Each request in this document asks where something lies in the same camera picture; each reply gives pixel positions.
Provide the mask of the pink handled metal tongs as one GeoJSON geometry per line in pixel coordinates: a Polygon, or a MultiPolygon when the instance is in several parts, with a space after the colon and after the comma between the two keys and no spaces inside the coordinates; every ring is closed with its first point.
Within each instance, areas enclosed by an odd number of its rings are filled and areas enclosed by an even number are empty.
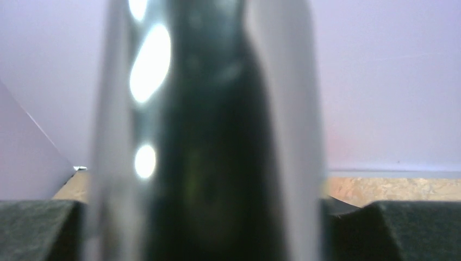
{"type": "Polygon", "coordinates": [[[307,1],[109,1],[82,260],[331,260],[307,1]]]}

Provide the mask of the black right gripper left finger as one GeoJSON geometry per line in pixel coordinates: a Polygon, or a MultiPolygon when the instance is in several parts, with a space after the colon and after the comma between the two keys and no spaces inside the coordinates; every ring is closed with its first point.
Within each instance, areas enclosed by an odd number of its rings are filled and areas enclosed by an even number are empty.
{"type": "Polygon", "coordinates": [[[86,204],[1,201],[1,260],[79,260],[86,204]]]}

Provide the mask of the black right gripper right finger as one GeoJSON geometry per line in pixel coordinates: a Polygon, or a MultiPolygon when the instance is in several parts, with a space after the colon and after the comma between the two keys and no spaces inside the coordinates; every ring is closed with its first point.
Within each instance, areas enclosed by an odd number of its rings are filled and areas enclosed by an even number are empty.
{"type": "Polygon", "coordinates": [[[460,260],[460,202],[320,202],[325,260],[460,260]]]}

